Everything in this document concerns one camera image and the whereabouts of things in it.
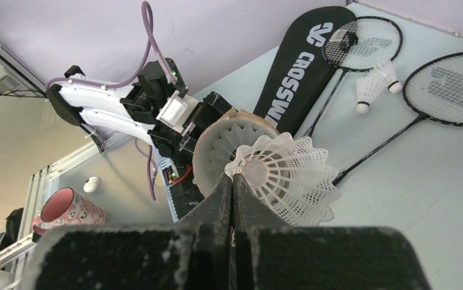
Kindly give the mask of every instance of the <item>patterned mug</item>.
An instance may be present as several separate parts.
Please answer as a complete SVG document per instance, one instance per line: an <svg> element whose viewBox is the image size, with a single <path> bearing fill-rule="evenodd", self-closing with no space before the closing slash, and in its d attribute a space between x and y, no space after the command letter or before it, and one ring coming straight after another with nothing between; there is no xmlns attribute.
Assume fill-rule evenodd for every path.
<svg viewBox="0 0 463 290"><path fill-rule="evenodd" d="M43 235L49 228L59 225L102 224L106 218L103 207L67 187L46 201L40 216L32 222L32 229Z"/></svg>

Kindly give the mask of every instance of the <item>racket shaft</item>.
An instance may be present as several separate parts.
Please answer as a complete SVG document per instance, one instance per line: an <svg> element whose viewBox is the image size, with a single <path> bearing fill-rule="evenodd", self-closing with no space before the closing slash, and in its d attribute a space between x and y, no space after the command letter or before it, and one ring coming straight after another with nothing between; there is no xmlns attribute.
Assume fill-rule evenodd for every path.
<svg viewBox="0 0 463 290"><path fill-rule="evenodd" d="M391 141L395 140L398 136L402 135L405 131L409 130L412 126L418 124L419 122L425 120L426 118L428 117L428 115L424 115L424 114L420 114L416 119L414 119L414 121L412 121L411 123L409 123L407 126L405 126L404 128L402 128L402 130L398 131L395 135L391 136L390 139L387 139L384 143L382 143L381 145L379 145L379 147L375 148L374 150L372 150L370 153L366 154L363 158L361 158L361 160L359 160L358 162L354 163L352 166L350 166L349 168L343 170L342 172L340 172L338 174L338 176L333 180L333 184L334 185L338 185L341 180L343 180L345 178L345 176L352 170L354 170L357 166L361 165L361 163L365 162L368 158L372 157L373 154L377 153L380 151L380 149L384 148L386 145L388 145L389 143L391 143Z"/></svg>
<svg viewBox="0 0 463 290"><path fill-rule="evenodd" d="M318 123L318 120L320 120L320 118L324 114L325 108L327 108L327 105L329 105L329 102L331 101L331 98L333 98L334 93L336 92L336 89L338 88L338 86L340 86L340 83L342 82L343 77L345 76L346 72L347 72L346 70L342 71L342 74L341 74L340 78L338 79L338 81L336 82L336 84L334 85L334 88L331 91L331 94L329 94L329 97L327 97L327 100L325 101L324 106L322 107L322 109L318 113L318 116L316 116L316 119L313 122L312 126L306 131L306 133L304 133L304 136L311 137L313 135L313 131L315 131L316 123Z"/></svg>

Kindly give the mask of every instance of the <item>racket bag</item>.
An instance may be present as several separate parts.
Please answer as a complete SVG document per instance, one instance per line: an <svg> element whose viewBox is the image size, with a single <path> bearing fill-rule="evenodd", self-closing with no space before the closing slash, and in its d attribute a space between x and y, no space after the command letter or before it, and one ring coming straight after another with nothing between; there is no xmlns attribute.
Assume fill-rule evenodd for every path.
<svg viewBox="0 0 463 290"><path fill-rule="evenodd" d="M297 18L279 46L254 114L279 132L295 135L336 72L322 56L325 40L355 18L338 6L317 8Z"/></svg>

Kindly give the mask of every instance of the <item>racket strings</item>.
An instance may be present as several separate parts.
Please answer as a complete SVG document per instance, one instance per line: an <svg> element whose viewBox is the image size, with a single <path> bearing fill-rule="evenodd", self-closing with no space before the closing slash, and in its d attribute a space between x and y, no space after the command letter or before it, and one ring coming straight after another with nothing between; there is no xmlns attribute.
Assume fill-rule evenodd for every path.
<svg viewBox="0 0 463 290"><path fill-rule="evenodd" d="M463 124L463 54L419 70L406 83L406 101L441 123Z"/></svg>
<svg viewBox="0 0 463 290"><path fill-rule="evenodd" d="M351 33L357 36L355 45L350 43ZM392 60L401 43L400 31L391 22L380 18L358 18L333 33L324 46L324 56L334 66L367 70Z"/></svg>

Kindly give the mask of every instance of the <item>white shuttlecock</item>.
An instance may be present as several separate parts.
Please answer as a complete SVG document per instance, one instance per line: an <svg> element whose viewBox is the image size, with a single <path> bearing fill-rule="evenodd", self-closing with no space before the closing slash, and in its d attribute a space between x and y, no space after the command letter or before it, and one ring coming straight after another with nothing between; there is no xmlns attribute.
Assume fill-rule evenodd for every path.
<svg viewBox="0 0 463 290"><path fill-rule="evenodd" d="M402 90L402 84L397 80L393 63L387 61L379 66L376 66L369 72L370 76L376 77L388 87L388 90L396 94Z"/></svg>
<svg viewBox="0 0 463 290"><path fill-rule="evenodd" d="M235 153L240 146L252 146L263 135L265 133L262 130L254 130L249 125L244 128L233 125L231 130L222 130L220 138L213 141L214 149L208 152L210 170L215 176L220 176L224 173L226 164L235 159Z"/></svg>
<svg viewBox="0 0 463 290"><path fill-rule="evenodd" d="M225 173L243 174L256 197L290 225L314 226L333 218L329 203L339 197L333 185L338 170L325 163L327 154L309 137L264 135L253 146L240 146Z"/></svg>
<svg viewBox="0 0 463 290"><path fill-rule="evenodd" d="M356 111L360 114L368 112L370 104L376 100L384 87L382 81L375 77L367 76L358 79L356 83Z"/></svg>

